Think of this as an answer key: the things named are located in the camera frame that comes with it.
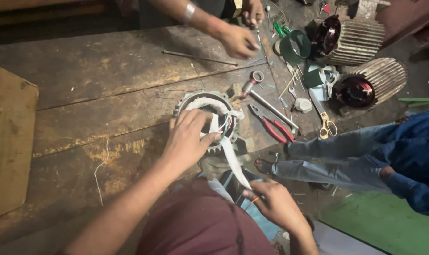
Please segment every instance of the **person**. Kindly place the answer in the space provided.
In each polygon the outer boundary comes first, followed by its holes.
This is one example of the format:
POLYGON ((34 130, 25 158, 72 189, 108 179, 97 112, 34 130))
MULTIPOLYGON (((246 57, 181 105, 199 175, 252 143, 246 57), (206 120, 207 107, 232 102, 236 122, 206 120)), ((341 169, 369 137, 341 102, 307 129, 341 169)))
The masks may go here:
MULTIPOLYGON (((170 122, 163 154, 144 176, 93 219, 59 254, 115 254, 167 187, 194 165, 220 134, 200 139, 211 113, 184 111, 170 122)), ((312 231, 287 189, 274 181, 252 181, 260 196, 255 204, 273 223, 288 231, 292 254, 317 255, 312 231)), ((254 220, 240 207, 208 187, 200 178, 163 197, 151 212, 137 254, 274 254, 254 220)))
MULTIPOLYGON (((176 19, 221 42, 230 57, 247 59, 257 53, 260 48, 257 36, 246 28, 219 19, 225 0, 195 0, 194 3, 190 0, 141 0, 141 29, 177 25, 173 20, 176 19)), ((241 15, 246 26, 258 29, 265 18, 260 0, 244 0, 241 15)))
POLYGON ((255 165, 262 173, 298 181, 392 192, 406 199, 414 211, 429 216, 429 111, 400 124, 296 141, 288 145, 288 153, 336 162, 290 160, 272 164, 258 159, 255 165))

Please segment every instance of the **silver bracelet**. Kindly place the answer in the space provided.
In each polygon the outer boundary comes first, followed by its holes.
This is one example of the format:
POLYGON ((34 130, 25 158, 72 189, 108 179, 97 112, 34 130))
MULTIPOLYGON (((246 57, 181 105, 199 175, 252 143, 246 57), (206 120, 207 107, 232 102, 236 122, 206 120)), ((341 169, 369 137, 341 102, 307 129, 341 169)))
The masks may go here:
POLYGON ((195 12, 195 4, 193 2, 189 2, 188 5, 186 6, 186 11, 184 13, 184 17, 182 17, 180 21, 183 24, 189 23, 194 12, 195 12))

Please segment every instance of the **hammer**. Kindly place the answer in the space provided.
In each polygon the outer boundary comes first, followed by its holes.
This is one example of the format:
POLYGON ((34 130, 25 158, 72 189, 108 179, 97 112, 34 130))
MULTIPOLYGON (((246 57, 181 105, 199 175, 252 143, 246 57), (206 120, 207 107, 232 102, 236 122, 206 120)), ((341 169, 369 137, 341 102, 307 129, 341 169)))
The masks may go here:
POLYGON ((291 121, 290 119, 287 118, 287 116, 285 116, 283 113, 279 112, 279 110, 274 108, 274 106, 272 106, 270 103, 268 103, 266 100, 264 100, 259 94, 257 94, 255 91, 252 90, 252 87, 254 87, 255 84, 263 81, 263 79, 264 79, 264 75, 262 72, 260 72, 258 70, 253 71, 251 78, 249 79, 248 82, 246 82, 246 84, 242 88, 242 93, 241 93, 240 98, 245 99, 249 94, 251 94, 257 101, 259 101, 261 104, 263 104, 268 109, 270 109, 274 114, 276 114, 281 119, 283 119, 288 125, 296 128, 296 129, 299 129, 298 125, 294 124, 293 121, 291 121))

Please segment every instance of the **green floor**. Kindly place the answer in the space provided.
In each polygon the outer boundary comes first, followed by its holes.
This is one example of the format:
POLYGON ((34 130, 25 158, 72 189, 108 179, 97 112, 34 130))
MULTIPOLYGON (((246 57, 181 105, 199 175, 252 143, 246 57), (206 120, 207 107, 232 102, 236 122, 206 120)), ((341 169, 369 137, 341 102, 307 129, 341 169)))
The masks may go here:
POLYGON ((354 194, 323 222, 393 255, 429 255, 429 217, 394 195, 354 194))

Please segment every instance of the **red-handled pliers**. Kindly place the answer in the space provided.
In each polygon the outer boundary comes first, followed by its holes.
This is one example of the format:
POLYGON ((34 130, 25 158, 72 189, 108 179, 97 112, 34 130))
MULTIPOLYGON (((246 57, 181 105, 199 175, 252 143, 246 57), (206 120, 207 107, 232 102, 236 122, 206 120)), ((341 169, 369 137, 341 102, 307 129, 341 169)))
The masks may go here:
POLYGON ((293 136, 290 134, 290 132, 288 132, 285 127, 280 124, 277 120, 272 121, 271 119, 267 118, 266 115, 255 105, 253 104, 249 104, 249 107, 251 108, 251 111, 257 115, 257 117, 263 122, 263 124, 266 127, 266 130, 268 130, 268 132, 271 134, 271 136, 273 136, 277 141, 279 142, 283 142, 283 143, 287 143, 288 140, 285 138, 280 137, 271 127, 271 123, 273 123, 276 128, 278 128, 282 134, 284 134, 291 142, 295 142, 295 139, 293 138, 293 136))

